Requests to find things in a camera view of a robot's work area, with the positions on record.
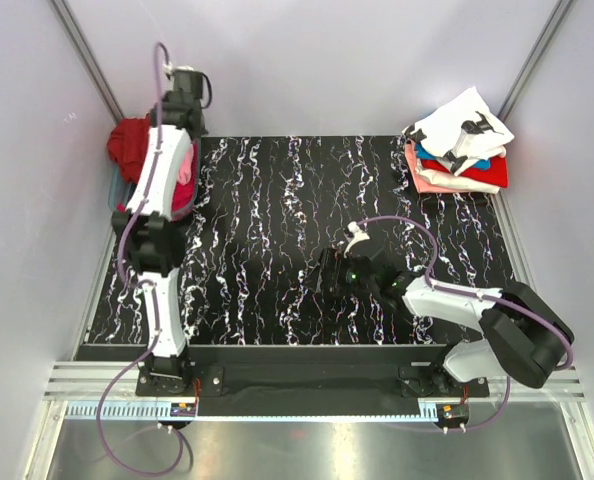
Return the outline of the pink t-shirt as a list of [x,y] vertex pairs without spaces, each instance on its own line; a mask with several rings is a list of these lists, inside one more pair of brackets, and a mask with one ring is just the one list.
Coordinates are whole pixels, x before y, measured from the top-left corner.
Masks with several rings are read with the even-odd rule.
[[177,183],[180,185],[189,184],[195,176],[196,146],[190,145],[178,170]]

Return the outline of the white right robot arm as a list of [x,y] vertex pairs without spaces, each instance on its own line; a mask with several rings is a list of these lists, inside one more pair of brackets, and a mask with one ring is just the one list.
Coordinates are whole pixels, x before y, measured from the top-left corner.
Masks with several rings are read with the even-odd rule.
[[572,362],[574,335],[526,284],[476,289],[395,267],[384,257],[326,248],[305,280],[317,293],[369,294],[394,313],[432,317],[478,332],[480,340],[447,345],[427,366],[402,377],[416,397],[453,396],[470,383],[504,376],[532,389]]

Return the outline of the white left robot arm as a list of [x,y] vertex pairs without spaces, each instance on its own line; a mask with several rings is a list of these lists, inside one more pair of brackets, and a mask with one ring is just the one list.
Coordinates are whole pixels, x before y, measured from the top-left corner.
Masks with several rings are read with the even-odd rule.
[[140,179],[111,224],[119,240],[117,271],[126,287],[141,291],[146,306],[149,340],[136,364],[147,385],[180,396],[191,388],[193,372],[177,292],[185,243],[172,205],[179,169],[198,152],[206,133],[203,88],[210,82],[190,66],[166,64],[164,72],[172,87],[157,86]]

